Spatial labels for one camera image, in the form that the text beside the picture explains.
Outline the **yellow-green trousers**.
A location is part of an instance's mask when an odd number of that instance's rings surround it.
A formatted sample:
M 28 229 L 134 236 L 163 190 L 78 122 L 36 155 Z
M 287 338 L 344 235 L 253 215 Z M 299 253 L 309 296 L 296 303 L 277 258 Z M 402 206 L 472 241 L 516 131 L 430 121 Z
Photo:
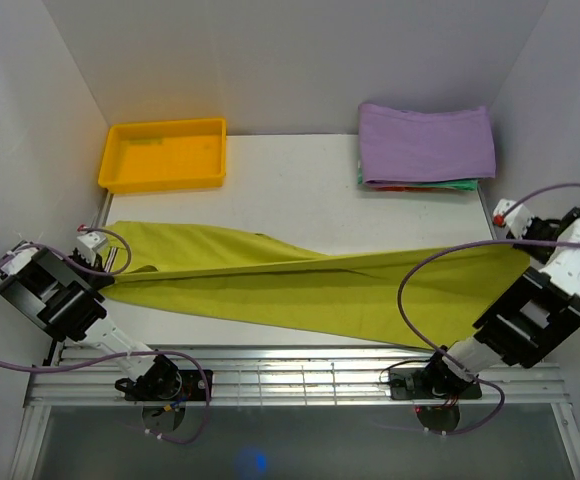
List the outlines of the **yellow-green trousers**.
M 507 245 L 326 255 L 217 226 L 119 221 L 111 230 L 112 300 L 408 347 L 469 336 L 530 264 Z

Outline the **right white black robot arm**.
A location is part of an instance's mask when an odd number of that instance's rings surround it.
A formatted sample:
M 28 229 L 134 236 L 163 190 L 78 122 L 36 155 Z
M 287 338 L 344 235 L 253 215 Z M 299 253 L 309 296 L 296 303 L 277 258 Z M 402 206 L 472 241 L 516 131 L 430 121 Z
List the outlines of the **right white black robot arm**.
M 531 368 L 580 327 L 580 208 L 543 220 L 502 199 L 493 221 L 537 267 L 524 273 L 474 323 L 475 332 L 434 354 L 420 373 L 430 397 L 462 397 L 474 376 L 497 364 Z

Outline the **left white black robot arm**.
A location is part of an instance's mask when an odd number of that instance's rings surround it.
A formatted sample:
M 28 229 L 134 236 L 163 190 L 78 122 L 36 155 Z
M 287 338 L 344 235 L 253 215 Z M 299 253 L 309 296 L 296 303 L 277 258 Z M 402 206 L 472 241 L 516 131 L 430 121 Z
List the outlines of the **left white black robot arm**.
M 125 377 L 115 388 L 128 401 L 170 401 L 183 392 L 176 365 L 123 332 L 99 289 L 111 279 L 89 276 L 46 247 L 20 242 L 0 268 L 0 295 L 57 342 L 71 340 L 116 354 Z

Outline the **folded purple trousers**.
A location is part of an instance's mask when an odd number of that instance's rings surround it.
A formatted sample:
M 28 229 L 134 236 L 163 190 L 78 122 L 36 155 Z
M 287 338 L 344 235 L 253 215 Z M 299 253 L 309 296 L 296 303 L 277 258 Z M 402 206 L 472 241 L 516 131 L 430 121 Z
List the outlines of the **folded purple trousers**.
M 371 103 L 359 106 L 362 182 L 425 184 L 496 175 L 493 134 L 484 106 L 420 113 Z

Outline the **folded green garment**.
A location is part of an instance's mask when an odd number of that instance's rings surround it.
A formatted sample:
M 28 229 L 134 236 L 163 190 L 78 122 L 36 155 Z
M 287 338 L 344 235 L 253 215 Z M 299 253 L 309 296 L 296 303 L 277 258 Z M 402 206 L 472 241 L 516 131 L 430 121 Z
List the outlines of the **folded green garment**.
M 362 157 L 358 161 L 357 183 L 364 187 L 391 185 L 420 185 L 449 191 L 475 191 L 478 178 L 463 177 L 443 163 L 416 157 Z

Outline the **yellow plastic tray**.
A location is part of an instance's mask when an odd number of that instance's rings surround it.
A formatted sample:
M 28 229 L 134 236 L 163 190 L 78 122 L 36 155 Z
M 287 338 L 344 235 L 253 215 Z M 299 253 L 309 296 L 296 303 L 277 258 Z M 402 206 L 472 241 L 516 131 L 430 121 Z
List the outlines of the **yellow plastic tray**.
M 226 143 L 223 118 L 117 124 L 106 138 L 98 185 L 113 194 L 219 188 Z

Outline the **folded red garment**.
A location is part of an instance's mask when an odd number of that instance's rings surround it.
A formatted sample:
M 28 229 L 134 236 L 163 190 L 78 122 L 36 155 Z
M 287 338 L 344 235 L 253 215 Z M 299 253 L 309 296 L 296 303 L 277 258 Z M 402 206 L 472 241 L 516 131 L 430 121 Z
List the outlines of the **folded red garment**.
M 412 192 L 412 193 L 431 193 L 431 192 L 440 192 L 443 190 L 442 188 L 420 185 L 391 185 L 391 186 L 371 185 L 368 188 L 378 192 Z

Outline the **aluminium rail frame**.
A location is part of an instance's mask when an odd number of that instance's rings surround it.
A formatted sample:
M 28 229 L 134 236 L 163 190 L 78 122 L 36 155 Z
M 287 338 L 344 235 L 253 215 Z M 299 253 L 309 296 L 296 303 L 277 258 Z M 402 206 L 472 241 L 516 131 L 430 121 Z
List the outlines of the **aluminium rail frame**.
M 482 397 L 460 405 L 462 434 L 440 437 L 387 386 L 420 351 L 155 312 L 115 319 L 213 371 L 202 436 L 185 447 L 145 435 L 111 363 L 39 377 L 12 478 L 580 479 L 580 417 L 557 364 L 488 370 Z

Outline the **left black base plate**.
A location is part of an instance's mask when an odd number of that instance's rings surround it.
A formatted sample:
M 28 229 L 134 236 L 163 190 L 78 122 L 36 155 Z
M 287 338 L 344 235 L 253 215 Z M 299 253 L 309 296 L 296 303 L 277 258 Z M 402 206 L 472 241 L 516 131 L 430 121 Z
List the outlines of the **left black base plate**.
M 176 375 L 153 385 L 143 380 L 123 378 L 117 380 L 114 387 L 127 401 L 204 401 L 206 392 L 212 390 L 214 371 L 205 369 L 204 374 L 205 377 L 202 377 L 197 370 L 179 370 Z

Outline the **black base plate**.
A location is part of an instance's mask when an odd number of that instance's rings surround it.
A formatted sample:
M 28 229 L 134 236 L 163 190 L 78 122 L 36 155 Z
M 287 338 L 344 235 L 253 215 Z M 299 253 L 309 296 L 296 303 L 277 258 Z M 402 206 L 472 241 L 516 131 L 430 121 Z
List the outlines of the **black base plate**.
M 143 380 L 123 378 L 117 380 L 114 387 L 127 401 L 204 401 L 206 392 L 212 390 L 214 371 L 205 369 L 204 374 L 205 377 L 202 377 L 197 370 L 179 370 L 176 375 L 153 385 Z
M 477 400 L 482 398 L 476 383 L 449 381 L 424 368 L 392 368 L 387 384 L 393 400 Z

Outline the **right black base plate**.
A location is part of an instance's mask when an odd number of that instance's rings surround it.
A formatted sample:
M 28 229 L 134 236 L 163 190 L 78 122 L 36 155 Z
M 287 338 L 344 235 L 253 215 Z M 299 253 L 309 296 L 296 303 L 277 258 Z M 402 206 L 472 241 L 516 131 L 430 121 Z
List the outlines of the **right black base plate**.
M 424 368 L 392 368 L 387 384 L 393 400 L 477 400 L 482 398 L 476 383 L 449 381 Z

